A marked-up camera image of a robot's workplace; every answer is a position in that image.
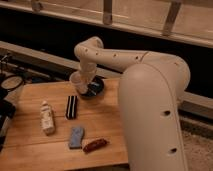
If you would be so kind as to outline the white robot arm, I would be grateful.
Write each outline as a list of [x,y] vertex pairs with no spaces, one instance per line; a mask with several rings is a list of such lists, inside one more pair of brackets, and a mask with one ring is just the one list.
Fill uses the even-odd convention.
[[188,171],[178,116],[190,81],[187,63],[167,53],[106,49],[98,37],[77,44],[74,54],[84,79],[92,63],[122,73],[118,105],[130,170]]

